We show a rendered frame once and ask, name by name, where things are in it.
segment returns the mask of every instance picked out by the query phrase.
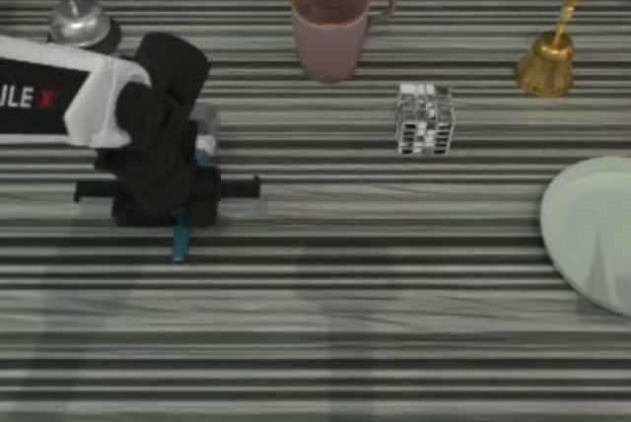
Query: mug rim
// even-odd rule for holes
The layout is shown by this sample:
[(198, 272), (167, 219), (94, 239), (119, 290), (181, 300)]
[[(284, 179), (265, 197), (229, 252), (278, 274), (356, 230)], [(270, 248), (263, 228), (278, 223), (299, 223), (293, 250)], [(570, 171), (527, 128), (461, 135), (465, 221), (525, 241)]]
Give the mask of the mug rim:
[(296, 0), (292, 0), (292, 12), (300, 19), (300, 21), (314, 28), (319, 28), (319, 29), (347, 28), (349, 26), (353, 26), (359, 23), (362, 20), (362, 18), (366, 15), (368, 10), (370, 9), (370, 2), (371, 0), (366, 0), (366, 6), (364, 7), (364, 11), (362, 11), (360, 15), (356, 16), (355, 18), (352, 18), (349, 21), (345, 21), (343, 23), (324, 23), (321, 25), (312, 23), (311, 21), (307, 20), (303, 15), (301, 15), (301, 13), (298, 11), (298, 9), (296, 8)]

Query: black label with text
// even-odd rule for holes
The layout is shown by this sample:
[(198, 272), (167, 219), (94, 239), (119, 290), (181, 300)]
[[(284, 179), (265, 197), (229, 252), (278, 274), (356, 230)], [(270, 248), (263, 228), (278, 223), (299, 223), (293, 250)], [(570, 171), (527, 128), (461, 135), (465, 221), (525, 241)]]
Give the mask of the black label with text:
[(0, 58), (0, 134), (66, 135), (63, 115), (88, 75)]

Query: mug handle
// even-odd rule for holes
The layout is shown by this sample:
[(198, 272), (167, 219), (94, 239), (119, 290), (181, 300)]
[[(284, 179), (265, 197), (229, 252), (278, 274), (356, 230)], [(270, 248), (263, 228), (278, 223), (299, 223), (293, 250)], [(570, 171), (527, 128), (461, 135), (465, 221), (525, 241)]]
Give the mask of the mug handle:
[(369, 28), (371, 28), (372, 26), (380, 25), (381, 23), (385, 23), (389, 19), (389, 17), (392, 16), (392, 13), (394, 13), (394, 10), (396, 9), (396, 0), (386, 0), (386, 1), (387, 1), (387, 8), (385, 8), (378, 15), (368, 17)]

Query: silver cube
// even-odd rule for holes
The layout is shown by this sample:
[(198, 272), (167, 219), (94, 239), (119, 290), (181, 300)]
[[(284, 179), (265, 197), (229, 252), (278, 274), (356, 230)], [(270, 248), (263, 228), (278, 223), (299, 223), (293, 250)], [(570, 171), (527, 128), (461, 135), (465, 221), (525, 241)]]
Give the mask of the silver cube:
[(399, 154), (446, 155), (455, 125), (452, 88), (449, 85), (400, 85), (395, 132)]

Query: striped surface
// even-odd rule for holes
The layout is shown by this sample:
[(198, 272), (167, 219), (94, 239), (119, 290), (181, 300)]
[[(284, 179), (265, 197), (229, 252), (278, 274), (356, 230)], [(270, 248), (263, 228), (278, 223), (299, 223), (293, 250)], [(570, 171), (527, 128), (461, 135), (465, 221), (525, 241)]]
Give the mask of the striped surface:
[[(56, 0), (0, 0), (3, 34), (42, 39)], [(92, 154), (0, 149), (0, 420), (620, 421), (628, 320), (553, 271), (538, 201), (564, 167), (626, 154), (631, 0), (586, 0), (577, 88), (534, 99), (514, 60), (558, 0), (400, 0), (354, 80), (302, 75), (288, 0), (101, 0), (123, 53), (164, 30), (214, 63), (225, 202), (172, 269), (169, 231), (122, 231), (71, 203)], [(450, 82), (456, 139), (399, 158), (402, 81)]]

